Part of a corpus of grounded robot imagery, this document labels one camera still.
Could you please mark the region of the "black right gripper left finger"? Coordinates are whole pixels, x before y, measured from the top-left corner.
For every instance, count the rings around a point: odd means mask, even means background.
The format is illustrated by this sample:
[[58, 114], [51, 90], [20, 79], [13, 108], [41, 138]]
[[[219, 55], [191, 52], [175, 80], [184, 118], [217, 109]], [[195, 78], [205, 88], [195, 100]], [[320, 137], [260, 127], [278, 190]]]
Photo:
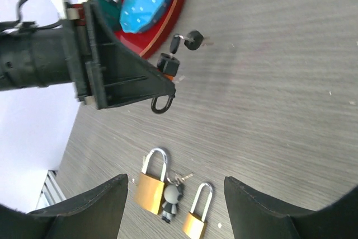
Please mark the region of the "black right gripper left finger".
[[128, 176], [49, 207], [23, 213], [1, 205], [1, 238], [117, 238], [128, 194]]

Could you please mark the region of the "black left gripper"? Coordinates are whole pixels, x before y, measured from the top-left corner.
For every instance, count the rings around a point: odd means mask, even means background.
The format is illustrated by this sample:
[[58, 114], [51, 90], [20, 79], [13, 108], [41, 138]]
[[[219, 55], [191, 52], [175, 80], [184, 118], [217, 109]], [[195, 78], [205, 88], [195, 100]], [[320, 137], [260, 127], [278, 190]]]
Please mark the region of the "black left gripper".
[[96, 1], [65, 6], [63, 46], [77, 100], [110, 109], [150, 99], [156, 110], [166, 96], [168, 110], [175, 84], [155, 66], [123, 45], [106, 25]]

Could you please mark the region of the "orange black padlock with keys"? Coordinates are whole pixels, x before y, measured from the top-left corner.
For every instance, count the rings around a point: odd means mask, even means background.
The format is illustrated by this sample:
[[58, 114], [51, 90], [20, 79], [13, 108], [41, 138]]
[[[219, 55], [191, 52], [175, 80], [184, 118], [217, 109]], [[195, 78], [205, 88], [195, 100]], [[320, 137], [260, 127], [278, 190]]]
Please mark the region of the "orange black padlock with keys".
[[157, 70], [171, 82], [177, 75], [180, 66], [180, 61], [174, 57], [174, 55], [177, 53], [182, 40], [185, 47], [191, 51], [197, 50], [202, 46], [213, 45], [213, 42], [209, 37], [204, 37], [197, 30], [192, 30], [185, 36], [174, 34], [169, 46], [169, 53], [161, 53], [157, 62]]

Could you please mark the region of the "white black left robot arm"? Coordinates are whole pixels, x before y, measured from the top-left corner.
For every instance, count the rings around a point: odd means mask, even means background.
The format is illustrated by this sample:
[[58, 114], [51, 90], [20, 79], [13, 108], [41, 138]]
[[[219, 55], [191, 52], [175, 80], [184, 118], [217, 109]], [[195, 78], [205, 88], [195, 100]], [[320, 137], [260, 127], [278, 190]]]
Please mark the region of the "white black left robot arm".
[[93, 97], [98, 109], [121, 107], [159, 97], [171, 106], [176, 88], [172, 80], [135, 54], [106, 25], [99, 3], [66, 4], [76, 19], [60, 19], [43, 27], [17, 20], [1, 23], [1, 90], [74, 83], [77, 99]]

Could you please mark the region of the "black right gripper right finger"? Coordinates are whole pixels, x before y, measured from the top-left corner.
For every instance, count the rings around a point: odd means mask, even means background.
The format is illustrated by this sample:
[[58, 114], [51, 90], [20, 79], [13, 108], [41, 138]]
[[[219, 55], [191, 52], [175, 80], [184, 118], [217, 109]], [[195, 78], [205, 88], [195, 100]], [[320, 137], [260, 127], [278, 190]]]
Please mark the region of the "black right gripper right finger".
[[318, 211], [292, 205], [230, 176], [224, 195], [235, 238], [357, 238], [357, 188]]

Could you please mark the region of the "small brass long-shackle padlock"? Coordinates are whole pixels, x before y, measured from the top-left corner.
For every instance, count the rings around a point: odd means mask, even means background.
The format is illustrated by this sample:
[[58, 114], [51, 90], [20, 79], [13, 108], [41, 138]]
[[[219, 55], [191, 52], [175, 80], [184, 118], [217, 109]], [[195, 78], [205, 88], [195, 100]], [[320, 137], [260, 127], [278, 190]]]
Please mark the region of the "small brass long-shackle padlock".
[[[207, 187], [209, 190], [209, 194], [204, 206], [204, 211], [202, 215], [196, 214], [195, 209], [197, 206], [197, 202], [199, 201], [201, 192], [203, 188]], [[210, 204], [213, 198], [214, 189], [211, 183], [203, 182], [199, 185], [196, 195], [194, 197], [194, 201], [188, 212], [184, 224], [183, 224], [183, 232], [190, 239], [201, 239], [203, 238], [206, 231], [206, 216], [208, 214], [208, 210], [210, 208]]]

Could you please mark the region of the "large brass padlock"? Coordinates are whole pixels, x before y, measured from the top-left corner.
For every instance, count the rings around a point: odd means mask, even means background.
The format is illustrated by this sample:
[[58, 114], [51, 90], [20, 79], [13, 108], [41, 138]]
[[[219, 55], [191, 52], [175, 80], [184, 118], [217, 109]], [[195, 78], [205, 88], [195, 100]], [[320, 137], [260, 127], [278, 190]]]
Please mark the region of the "large brass padlock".
[[[155, 153], [160, 153], [163, 158], [160, 177], [155, 177], [147, 173], [150, 159]], [[157, 147], [150, 150], [150, 152], [146, 155], [141, 172], [139, 174], [135, 201], [140, 207], [155, 215], [159, 215], [161, 212], [163, 192], [166, 185], [165, 180], [167, 175], [167, 168], [167, 153], [164, 149]]]

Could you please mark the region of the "keys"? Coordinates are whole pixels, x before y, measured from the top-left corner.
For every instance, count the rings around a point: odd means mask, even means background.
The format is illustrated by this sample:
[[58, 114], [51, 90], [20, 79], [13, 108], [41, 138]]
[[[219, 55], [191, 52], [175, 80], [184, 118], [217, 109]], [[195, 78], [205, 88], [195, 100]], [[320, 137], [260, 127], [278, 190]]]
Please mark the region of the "keys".
[[177, 214], [178, 204], [184, 195], [184, 181], [193, 177], [193, 173], [186, 176], [175, 174], [173, 180], [167, 176], [168, 185], [164, 188], [161, 218], [170, 224], [173, 217]]

